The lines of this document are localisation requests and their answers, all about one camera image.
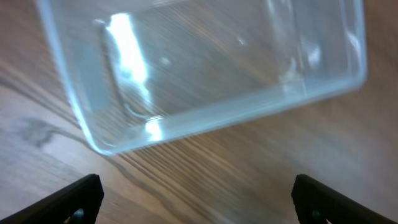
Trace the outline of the clear plastic storage container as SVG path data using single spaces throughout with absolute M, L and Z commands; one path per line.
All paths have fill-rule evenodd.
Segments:
M 278 113 L 366 80 L 362 1 L 36 5 L 73 112 L 100 154 Z

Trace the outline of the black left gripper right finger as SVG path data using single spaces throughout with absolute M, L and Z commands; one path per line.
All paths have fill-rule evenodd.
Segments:
M 300 224 L 397 224 L 305 174 L 296 176 L 291 197 Z

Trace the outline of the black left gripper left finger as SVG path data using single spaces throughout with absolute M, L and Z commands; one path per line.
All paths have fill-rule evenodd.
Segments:
M 14 223 L 95 223 L 104 198 L 99 175 L 89 174 L 1 220 Z

